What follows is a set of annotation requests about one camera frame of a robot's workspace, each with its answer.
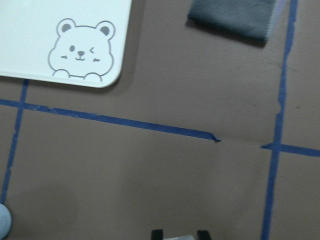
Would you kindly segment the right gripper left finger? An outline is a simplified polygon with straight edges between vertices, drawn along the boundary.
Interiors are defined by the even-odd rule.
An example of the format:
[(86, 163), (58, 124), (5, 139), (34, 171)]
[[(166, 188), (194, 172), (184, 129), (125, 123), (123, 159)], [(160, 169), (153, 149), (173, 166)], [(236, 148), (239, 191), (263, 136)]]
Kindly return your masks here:
[(151, 240), (163, 240), (164, 239), (164, 232), (162, 229), (153, 229), (151, 231)]

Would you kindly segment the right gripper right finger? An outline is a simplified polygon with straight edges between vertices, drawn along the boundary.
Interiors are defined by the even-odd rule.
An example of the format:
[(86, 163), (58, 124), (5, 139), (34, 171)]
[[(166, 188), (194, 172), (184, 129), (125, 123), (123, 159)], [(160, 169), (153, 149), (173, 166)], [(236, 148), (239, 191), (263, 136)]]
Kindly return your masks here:
[(208, 230), (198, 230), (197, 240), (212, 240), (210, 232)]

